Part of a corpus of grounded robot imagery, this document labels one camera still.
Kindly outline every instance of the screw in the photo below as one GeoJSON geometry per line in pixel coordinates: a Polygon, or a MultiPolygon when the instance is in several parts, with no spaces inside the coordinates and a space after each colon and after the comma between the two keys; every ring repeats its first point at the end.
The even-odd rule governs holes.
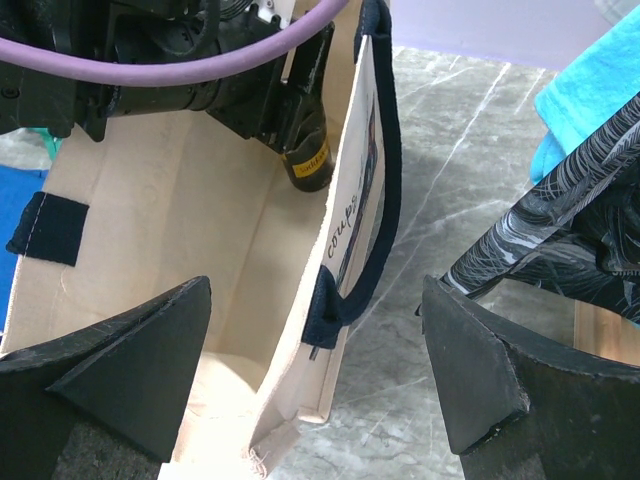
{"type": "Polygon", "coordinates": [[[17,88],[6,87],[0,90],[0,95],[7,100],[14,100],[20,96],[20,90],[17,88]]]}

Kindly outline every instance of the bottle label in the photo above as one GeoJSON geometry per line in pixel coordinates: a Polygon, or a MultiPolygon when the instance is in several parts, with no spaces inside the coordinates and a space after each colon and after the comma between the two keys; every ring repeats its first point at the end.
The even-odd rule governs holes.
{"type": "Polygon", "coordinates": [[[310,160],[299,165],[292,165],[293,174],[296,178],[306,178],[316,173],[325,164],[329,158],[329,139],[325,139],[320,151],[316,153],[310,160]]]}

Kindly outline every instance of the purple tube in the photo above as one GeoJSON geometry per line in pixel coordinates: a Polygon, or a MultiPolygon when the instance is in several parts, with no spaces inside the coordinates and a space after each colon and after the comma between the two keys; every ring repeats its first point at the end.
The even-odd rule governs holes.
{"type": "Polygon", "coordinates": [[[320,0],[283,31],[211,58],[161,65],[98,62],[0,38],[0,61],[83,82],[123,87],[170,87],[209,82],[250,70],[285,55],[329,24],[349,0],[320,0]]]}

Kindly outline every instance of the stitched edge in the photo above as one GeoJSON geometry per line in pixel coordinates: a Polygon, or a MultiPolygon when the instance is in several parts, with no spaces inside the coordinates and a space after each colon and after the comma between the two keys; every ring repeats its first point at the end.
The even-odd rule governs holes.
{"type": "Polygon", "coordinates": [[[31,243],[31,237],[33,236],[33,232],[36,229],[36,225],[38,224],[38,218],[40,217],[40,211],[42,210],[42,206],[44,205],[45,200],[47,199],[47,192],[43,192],[42,202],[40,202],[40,206],[38,207],[38,211],[36,212],[36,218],[33,221],[33,226],[31,227],[31,231],[29,232],[29,236],[27,237],[27,245],[24,247],[24,256],[28,256],[29,253],[29,244],[31,243]]]}

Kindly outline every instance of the navy fabric strap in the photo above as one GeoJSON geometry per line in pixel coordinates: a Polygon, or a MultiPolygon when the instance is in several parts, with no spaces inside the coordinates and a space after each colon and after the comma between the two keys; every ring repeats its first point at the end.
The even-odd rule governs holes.
{"type": "Polygon", "coordinates": [[[343,327],[351,325],[367,308],[380,281],[398,231],[402,199],[402,145],[393,76],[391,13],[384,0],[364,0],[355,38],[355,60],[362,39],[370,36],[373,47],[380,122],[385,151],[384,208],[380,230],[360,278],[346,298],[338,293],[336,280],[322,266],[302,341],[333,349],[343,327]]]}
{"type": "Polygon", "coordinates": [[[10,253],[74,267],[89,205],[36,192],[6,246],[10,253]]]}

